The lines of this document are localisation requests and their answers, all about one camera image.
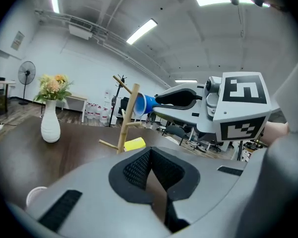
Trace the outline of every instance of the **blue plastic cup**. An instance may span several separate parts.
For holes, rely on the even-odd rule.
[[[151,113],[152,106],[157,104],[158,103],[155,101],[155,97],[151,97],[139,92],[136,98],[134,112],[136,116],[141,117],[144,114]]]

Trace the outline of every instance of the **wooden stand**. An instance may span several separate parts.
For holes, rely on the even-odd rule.
[[[128,127],[131,126],[131,125],[140,125],[140,124],[142,124],[141,122],[130,122],[131,116],[133,114],[136,98],[138,96],[140,85],[134,84],[133,89],[131,91],[119,78],[117,78],[116,76],[113,76],[113,78],[116,79],[117,82],[120,83],[127,90],[127,92],[130,93],[130,98],[129,98],[129,101],[128,101],[128,104],[127,104],[126,112],[124,110],[122,110],[124,120],[123,120],[123,125],[121,127],[120,135],[119,135],[118,146],[109,144],[109,143],[107,143],[103,140],[99,140],[99,143],[102,143],[104,145],[107,145],[109,147],[117,149],[117,153],[122,153],[124,151],[124,145],[125,145],[125,142],[126,142]]]

